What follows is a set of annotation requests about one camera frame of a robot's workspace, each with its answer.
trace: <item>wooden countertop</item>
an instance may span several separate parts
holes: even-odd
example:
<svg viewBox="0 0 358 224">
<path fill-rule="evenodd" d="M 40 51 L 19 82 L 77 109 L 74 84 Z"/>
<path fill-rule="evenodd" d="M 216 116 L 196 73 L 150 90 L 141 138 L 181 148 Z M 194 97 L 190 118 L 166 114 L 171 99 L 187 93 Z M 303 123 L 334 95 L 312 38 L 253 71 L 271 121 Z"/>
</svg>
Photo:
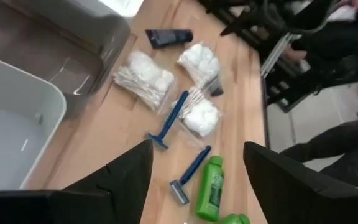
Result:
<svg viewBox="0 0 358 224">
<path fill-rule="evenodd" d="M 144 29 L 153 28 L 192 29 L 193 43 L 203 41 L 216 52 L 225 78 L 224 94 L 213 101 L 223 111 L 223 118 L 209 143 L 213 146 L 211 154 L 224 158 L 226 176 L 221 217 L 244 213 L 253 224 L 266 223 L 242 161 L 244 141 L 265 143 L 257 53 L 235 35 L 220 37 L 224 26 L 212 15 L 205 14 L 195 0 L 145 0 L 132 21 L 132 35 L 115 69 L 131 49 L 138 49 L 171 70 L 180 81 L 180 90 L 192 86 L 186 72 L 175 63 L 184 48 L 152 50 Z M 64 150 L 45 187 L 62 189 L 94 172 L 141 142 L 147 131 L 159 132 L 163 119 L 134 95 L 108 82 L 80 118 L 65 121 L 56 133 L 50 148 L 64 147 Z M 168 151 L 154 150 L 152 180 L 142 224 L 200 223 L 194 218 L 194 205 L 201 172 L 185 185 L 189 205 L 180 207 L 169 192 L 168 183 L 179 179 L 198 153 L 188 144 L 183 132 L 173 133 Z"/>
</svg>

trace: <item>gray plastic bin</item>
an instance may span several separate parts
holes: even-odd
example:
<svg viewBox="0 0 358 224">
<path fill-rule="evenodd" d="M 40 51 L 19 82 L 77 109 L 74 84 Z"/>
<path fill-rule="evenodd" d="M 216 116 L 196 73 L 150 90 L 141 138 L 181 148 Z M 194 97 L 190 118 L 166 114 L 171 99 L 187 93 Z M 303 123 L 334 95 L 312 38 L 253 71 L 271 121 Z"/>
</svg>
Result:
<svg viewBox="0 0 358 224">
<path fill-rule="evenodd" d="M 65 111 L 57 87 L 0 61 L 0 190 L 25 187 Z"/>
</svg>

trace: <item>person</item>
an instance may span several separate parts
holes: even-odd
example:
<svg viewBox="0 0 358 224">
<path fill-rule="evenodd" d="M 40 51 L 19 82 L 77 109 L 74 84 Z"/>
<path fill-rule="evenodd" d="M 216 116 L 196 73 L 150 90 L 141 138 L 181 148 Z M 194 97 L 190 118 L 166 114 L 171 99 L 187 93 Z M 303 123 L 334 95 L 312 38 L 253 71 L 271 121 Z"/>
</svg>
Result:
<svg viewBox="0 0 358 224">
<path fill-rule="evenodd" d="M 358 187 L 358 121 L 333 127 L 281 154 L 300 163 L 344 154 L 320 173 Z"/>
<path fill-rule="evenodd" d="M 342 0 L 335 5 L 328 23 L 318 32 L 303 35 L 284 51 L 284 56 L 311 66 L 338 61 L 349 55 L 358 57 L 358 0 Z"/>
</svg>

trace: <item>white floor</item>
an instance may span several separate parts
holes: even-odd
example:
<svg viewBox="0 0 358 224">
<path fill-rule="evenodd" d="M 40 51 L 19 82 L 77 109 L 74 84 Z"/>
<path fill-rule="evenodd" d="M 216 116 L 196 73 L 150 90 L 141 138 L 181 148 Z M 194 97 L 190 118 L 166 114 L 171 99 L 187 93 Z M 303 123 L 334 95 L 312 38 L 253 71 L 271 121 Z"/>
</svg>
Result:
<svg viewBox="0 0 358 224">
<path fill-rule="evenodd" d="M 267 108 L 270 148 L 275 152 L 308 142 L 323 131 L 347 121 L 358 119 L 358 86 L 339 86 L 311 95 L 285 114 L 277 105 Z M 305 163 L 320 171 L 337 161 L 340 156 L 316 159 Z"/>
</svg>

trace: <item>green bottle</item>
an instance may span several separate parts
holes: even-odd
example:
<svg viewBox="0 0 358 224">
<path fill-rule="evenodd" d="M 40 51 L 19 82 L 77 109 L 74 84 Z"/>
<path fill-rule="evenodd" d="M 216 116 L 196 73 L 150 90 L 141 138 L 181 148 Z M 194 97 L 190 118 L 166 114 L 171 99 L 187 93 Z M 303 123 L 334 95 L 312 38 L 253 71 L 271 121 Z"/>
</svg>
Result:
<svg viewBox="0 0 358 224">
<path fill-rule="evenodd" d="M 219 220 L 219 204 L 223 188 L 223 158 L 211 156 L 204 166 L 203 180 L 198 191 L 196 215 L 204 220 Z"/>
<path fill-rule="evenodd" d="M 250 224 L 247 216 L 240 214 L 230 214 L 224 220 L 220 221 L 219 224 Z"/>
</svg>

